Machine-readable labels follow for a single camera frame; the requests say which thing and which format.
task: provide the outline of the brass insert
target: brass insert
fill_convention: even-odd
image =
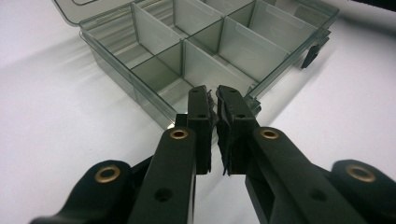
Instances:
[[[368,169],[359,165],[348,165],[346,172],[360,181],[371,183],[375,181],[375,175]]]
[[[269,130],[269,129],[264,129],[260,132],[260,134],[264,137],[264,138],[268,138],[268,139],[277,139],[279,137],[279,134]]]
[[[171,132],[171,137],[174,139],[177,139],[177,140],[186,138],[188,135],[189,135],[189,133],[187,133],[183,129],[176,129]]]
[[[104,172],[110,171],[111,175],[104,175]],[[116,165],[109,165],[102,167],[95,175],[95,180],[99,183],[105,184],[111,182],[119,177],[121,171]]]

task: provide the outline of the plastic divider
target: plastic divider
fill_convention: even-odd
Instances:
[[[108,11],[104,17],[91,18],[80,24],[115,58],[128,68],[135,67],[153,55],[137,42],[132,4]]]
[[[174,0],[175,25],[193,35],[219,21],[222,14],[198,0]]]
[[[290,53],[236,21],[225,18],[219,55],[260,81],[278,67]]]
[[[253,0],[205,0],[205,4],[213,7],[224,15],[229,15],[251,2],[253,2]]]
[[[152,94],[159,95],[177,113],[186,113],[188,91],[193,86],[183,78],[182,63],[183,42],[180,42],[139,64],[132,72],[146,83]],[[140,100],[140,105],[147,106],[147,100],[142,97]]]
[[[180,35],[133,3],[137,41],[152,54],[158,54],[182,39]]]
[[[256,1],[248,3],[245,6],[237,9],[233,13],[230,13],[228,17],[248,27],[255,5]]]
[[[277,7],[257,0],[248,27],[280,47],[295,51],[317,28]]]
[[[193,86],[206,85],[208,90],[215,91],[219,85],[225,85],[245,94],[254,83],[252,79],[238,77],[189,41],[184,41],[184,44],[184,78]]]

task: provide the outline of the gray translucent plastic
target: gray translucent plastic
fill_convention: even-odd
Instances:
[[[98,64],[168,128],[199,85],[236,88],[257,113],[256,98],[326,43],[337,12],[310,0],[146,0],[79,25]]]
[[[180,41],[181,36],[172,29],[163,25],[136,4],[133,4],[133,7],[138,42],[152,54],[158,54]]]
[[[52,0],[70,25],[130,3],[131,0]]]

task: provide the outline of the white table surface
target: white table surface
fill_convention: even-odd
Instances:
[[[396,179],[396,13],[350,1],[331,40],[261,98],[261,125],[313,163],[364,161]],[[0,1],[0,223],[53,215],[99,161],[131,166],[163,130],[96,64],[50,0]],[[198,176],[195,223],[258,223],[243,176]]]

